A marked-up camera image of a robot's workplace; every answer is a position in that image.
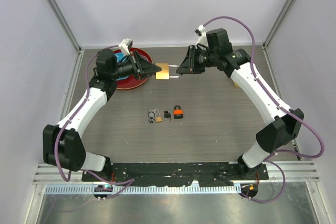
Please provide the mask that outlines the large brass padlock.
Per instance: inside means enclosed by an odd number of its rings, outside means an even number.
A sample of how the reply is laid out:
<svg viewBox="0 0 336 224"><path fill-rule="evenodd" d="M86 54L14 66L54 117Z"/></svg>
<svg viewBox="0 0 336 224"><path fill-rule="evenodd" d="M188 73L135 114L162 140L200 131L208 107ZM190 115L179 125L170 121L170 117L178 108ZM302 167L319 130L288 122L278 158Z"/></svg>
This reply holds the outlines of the large brass padlock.
<svg viewBox="0 0 336 224"><path fill-rule="evenodd" d="M156 65L161 68L161 71L155 74L156 80L169 80L180 77L180 75L175 72L179 65L171 65L168 63L156 63Z"/></svg>

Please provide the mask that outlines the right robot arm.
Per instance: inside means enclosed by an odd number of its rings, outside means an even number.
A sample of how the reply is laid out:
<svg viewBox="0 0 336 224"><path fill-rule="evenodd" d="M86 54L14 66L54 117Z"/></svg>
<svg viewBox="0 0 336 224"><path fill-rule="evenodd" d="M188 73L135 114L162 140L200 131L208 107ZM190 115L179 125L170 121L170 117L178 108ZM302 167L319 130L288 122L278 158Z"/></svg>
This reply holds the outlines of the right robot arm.
<svg viewBox="0 0 336 224"><path fill-rule="evenodd" d="M195 32L199 39L189 46L176 74L201 74L206 68L216 67L242 88L265 123L256 134L255 144L237 160L239 177L250 179L266 157L298 136L304 113L293 110L273 92L245 50L233 50L226 30L206 31L200 25Z"/></svg>

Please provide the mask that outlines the orange black padlock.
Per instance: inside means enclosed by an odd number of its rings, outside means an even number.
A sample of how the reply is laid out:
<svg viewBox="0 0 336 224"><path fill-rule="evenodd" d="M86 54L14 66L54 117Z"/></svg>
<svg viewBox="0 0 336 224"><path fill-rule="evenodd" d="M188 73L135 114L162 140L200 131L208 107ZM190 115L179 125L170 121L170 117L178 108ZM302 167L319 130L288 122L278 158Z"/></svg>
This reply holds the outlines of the orange black padlock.
<svg viewBox="0 0 336 224"><path fill-rule="evenodd" d="M179 105L176 105L173 110L174 119L182 119L184 117L183 110Z"/></svg>

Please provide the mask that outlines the small brass padlock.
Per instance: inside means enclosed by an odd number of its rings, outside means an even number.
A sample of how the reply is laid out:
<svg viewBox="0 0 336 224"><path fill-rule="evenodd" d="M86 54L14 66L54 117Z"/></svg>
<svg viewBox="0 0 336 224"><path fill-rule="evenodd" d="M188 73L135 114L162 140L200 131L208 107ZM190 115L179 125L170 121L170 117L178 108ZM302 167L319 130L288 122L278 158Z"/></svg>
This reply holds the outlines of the small brass padlock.
<svg viewBox="0 0 336 224"><path fill-rule="evenodd" d="M159 110L155 109L154 110L154 115L155 115L155 122L156 123L161 123L162 122L162 118L160 116Z"/></svg>

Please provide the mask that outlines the panda keychain with keys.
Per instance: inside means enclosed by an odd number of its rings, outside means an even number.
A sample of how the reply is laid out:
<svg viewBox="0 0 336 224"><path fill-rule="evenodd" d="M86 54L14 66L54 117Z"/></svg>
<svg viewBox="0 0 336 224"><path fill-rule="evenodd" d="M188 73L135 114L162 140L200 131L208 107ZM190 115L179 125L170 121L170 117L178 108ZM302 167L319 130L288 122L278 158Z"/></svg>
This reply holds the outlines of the panda keychain with keys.
<svg viewBox="0 0 336 224"><path fill-rule="evenodd" d="M154 123L154 121L155 121L155 113L154 113L153 110L148 111L148 121L150 123Z"/></svg>

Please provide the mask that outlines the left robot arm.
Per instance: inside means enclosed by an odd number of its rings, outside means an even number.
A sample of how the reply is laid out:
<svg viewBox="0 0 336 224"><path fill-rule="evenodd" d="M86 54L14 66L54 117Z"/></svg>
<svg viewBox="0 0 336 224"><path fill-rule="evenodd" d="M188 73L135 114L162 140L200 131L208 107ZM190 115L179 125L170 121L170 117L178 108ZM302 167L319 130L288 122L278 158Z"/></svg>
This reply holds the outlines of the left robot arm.
<svg viewBox="0 0 336 224"><path fill-rule="evenodd" d="M46 125L43 130L43 160L54 165L64 181L70 174L64 171L93 172L98 180L105 182L112 174L110 158L85 150L83 133L96 115L105 106L117 89L117 80L134 76L146 79L160 72L161 67L145 60L137 51L123 51L124 60L118 62L112 49L98 51L91 59L96 62L94 75L86 78L86 90L75 107L55 125Z"/></svg>

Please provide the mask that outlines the black keys of orange padlock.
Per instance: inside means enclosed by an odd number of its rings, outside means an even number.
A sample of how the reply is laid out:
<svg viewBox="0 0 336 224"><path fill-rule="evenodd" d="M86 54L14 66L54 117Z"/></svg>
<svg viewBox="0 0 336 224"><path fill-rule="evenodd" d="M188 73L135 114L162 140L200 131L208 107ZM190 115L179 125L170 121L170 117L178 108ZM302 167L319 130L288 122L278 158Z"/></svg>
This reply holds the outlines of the black keys of orange padlock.
<svg viewBox="0 0 336 224"><path fill-rule="evenodd" d="M171 113L170 113L170 111L164 111L164 119L171 122Z"/></svg>

